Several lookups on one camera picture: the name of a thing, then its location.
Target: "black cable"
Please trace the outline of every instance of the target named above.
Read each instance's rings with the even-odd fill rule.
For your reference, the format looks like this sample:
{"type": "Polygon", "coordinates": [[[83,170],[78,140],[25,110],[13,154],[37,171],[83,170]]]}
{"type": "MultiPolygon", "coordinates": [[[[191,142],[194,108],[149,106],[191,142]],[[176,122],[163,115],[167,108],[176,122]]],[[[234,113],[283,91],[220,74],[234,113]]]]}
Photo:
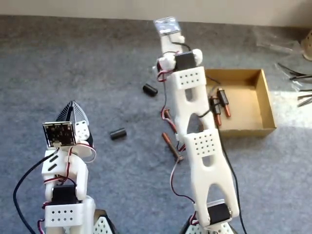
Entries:
{"type": "Polygon", "coordinates": [[[239,200],[239,190],[238,190],[238,181],[237,181],[237,177],[236,177],[236,174],[234,172],[234,169],[231,165],[231,162],[229,160],[229,157],[228,157],[228,154],[226,153],[226,150],[225,150],[225,147],[224,147],[224,144],[223,144],[223,141],[222,141],[222,137],[221,137],[221,133],[220,133],[220,129],[219,127],[217,126],[216,127],[218,129],[218,133],[219,133],[219,138],[220,138],[220,143],[221,143],[221,148],[222,148],[222,151],[224,153],[224,156],[225,156],[225,159],[231,169],[231,172],[233,174],[233,177],[235,179],[235,186],[236,186],[236,194],[237,194],[237,203],[238,203],[238,208],[239,208],[239,219],[240,219],[240,223],[242,225],[242,228],[244,230],[244,234],[247,234],[247,231],[246,231],[246,228],[245,228],[245,225],[244,225],[244,221],[243,221],[243,216],[242,216],[242,210],[240,208],[240,200],[239,200]]]}
{"type": "Polygon", "coordinates": [[[163,53],[162,55],[165,55],[165,54],[167,54],[167,53],[174,53],[174,54],[176,54],[176,51],[166,51],[166,52],[163,53]]]}
{"type": "Polygon", "coordinates": [[[214,81],[214,82],[217,83],[218,85],[221,85],[221,82],[220,82],[219,80],[217,80],[217,79],[215,79],[215,78],[212,78],[211,76],[209,76],[209,75],[207,75],[207,74],[206,74],[206,77],[207,77],[208,79],[211,79],[212,81],[214,81]]]}
{"type": "Polygon", "coordinates": [[[190,47],[188,44],[181,43],[181,42],[177,42],[177,41],[172,41],[172,40],[171,40],[170,34],[166,34],[166,35],[169,37],[169,40],[170,40],[171,44],[174,44],[174,45],[181,45],[181,46],[186,47],[189,51],[192,51],[191,47],[190,47]]]}
{"type": "Polygon", "coordinates": [[[23,176],[22,178],[19,180],[19,182],[17,183],[15,189],[14,189],[14,192],[13,192],[13,202],[14,202],[14,205],[16,207],[16,210],[19,214],[19,217],[20,219],[22,220],[22,222],[24,223],[24,225],[26,226],[26,228],[29,230],[29,232],[31,234],[36,234],[35,231],[31,228],[31,226],[28,224],[28,222],[26,221],[25,217],[23,216],[21,210],[20,210],[20,206],[19,206],[19,203],[16,199],[16,195],[17,195],[17,192],[18,192],[18,189],[20,187],[20,185],[23,183],[23,181],[25,180],[25,178],[36,168],[38,167],[40,164],[42,164],[44,161],[48,160],[49,158],[53,157],[59,150],[55,150],[52,154],[42,158],[39,162],[37,162],[34,166],[32,166],[23,176]]]}

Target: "gray carpet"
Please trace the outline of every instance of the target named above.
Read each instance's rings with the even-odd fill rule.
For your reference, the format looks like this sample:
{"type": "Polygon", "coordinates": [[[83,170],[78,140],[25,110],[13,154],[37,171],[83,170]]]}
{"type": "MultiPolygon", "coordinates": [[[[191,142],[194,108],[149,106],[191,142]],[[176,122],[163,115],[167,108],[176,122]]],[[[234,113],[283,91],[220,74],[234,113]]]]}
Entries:
{"type": "MultiPolygon", "coordinates": [[[[267,76],[277,130],[265,139],[225,142],[249,234],[310,233],[312,106],[296,108],[297,94],[274,67],[285,54],[257,47],[250,26],[181,27],[187,42],[203,51],[207,68],[264,68],[267,76]]],[[[44,155],[41,123],[54,121],[71,99],[85,110],[98,152],[88,185],[97,207],[124,234],[180,231],[193,208],[169,186],[174,161],[160,135],[170,129],[159,118],[162,86],[151,76],[159,54],[150,21],[0,17],[1,233],[27,233],[13,205],[13,188],[44,155]],[[157,97],[141,91],[147,81],[159,89],[157,97]],[[111,141],[108,133],[120,127],[127,138],[111,141]]],[[[292,63],[311,67],[301,57],[292,63]]],[[[176,189],[190,195],[186,161],[175,178],[176,189]]],[[[18,196],[34,228],[43,217],[43,191],[37,169],[18,196]]],[[[238,218],[231,224],[242,233],[238,218]]]]}

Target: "cable connector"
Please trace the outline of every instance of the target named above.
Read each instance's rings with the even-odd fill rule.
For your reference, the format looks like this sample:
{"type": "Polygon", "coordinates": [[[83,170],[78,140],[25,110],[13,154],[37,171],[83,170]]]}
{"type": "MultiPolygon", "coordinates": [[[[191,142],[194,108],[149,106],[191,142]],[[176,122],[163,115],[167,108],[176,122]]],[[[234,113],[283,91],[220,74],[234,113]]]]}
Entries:
{"type": "Polygon", "coordinates": [[[218,88],[216,95],[220,100],[221,106],[224,108],[226,116],[231,117],[231,112],[230,112],[230,108],[229,108],[229,101],[225,95],[225,91],[222,88],[218,88]]]}

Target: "black cylinder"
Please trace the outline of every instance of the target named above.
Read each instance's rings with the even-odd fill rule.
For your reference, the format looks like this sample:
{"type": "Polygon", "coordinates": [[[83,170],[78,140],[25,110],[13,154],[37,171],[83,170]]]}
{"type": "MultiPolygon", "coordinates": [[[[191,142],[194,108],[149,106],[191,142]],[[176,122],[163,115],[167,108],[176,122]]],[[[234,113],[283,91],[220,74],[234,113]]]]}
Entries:
{"type": "Polygon", "coordinates": [[[223,89],[219,89],[216,92],[216,95],[218,96],[219,100],[220,100],[220,104],[221,106],[225,106],[225,105],[229,105],[229,101],[228,98],[225,95],[225,91],[223,89]]]}
{"type": "Polygon", "coordinates": [[[111,132],[110,136],[111,136],[112,140],[116,140],[118,138],[127,136],[127,132],[126,132],[126,130],[124,128],[120,128],[120,129],[118,129],[116,131],[111,132]]]}
{"type": "Polygon", "coordinates": [[[156,94],[158,93],[158,90],[157,90],[156,88],[152,87],[152,86],[149,85],[149,84],[145,84],[145,85],[143,86],[143,91],[144,91],[147,95],[149,95],[149,96],[151,96],[151,97],[155,97],[156,94]]]}

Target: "plastic bag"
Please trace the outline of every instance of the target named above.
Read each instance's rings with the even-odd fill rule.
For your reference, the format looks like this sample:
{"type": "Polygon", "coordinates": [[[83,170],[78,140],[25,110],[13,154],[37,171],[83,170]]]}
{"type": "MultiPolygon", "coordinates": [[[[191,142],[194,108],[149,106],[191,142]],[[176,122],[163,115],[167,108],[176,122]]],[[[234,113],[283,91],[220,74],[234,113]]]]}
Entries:
{"type": "Polygon", "coordinates": [[[257,46],[293,55],[303,53],[300,43],[291,38],[283,28],[255,26],[253,32],[257,46]]]}

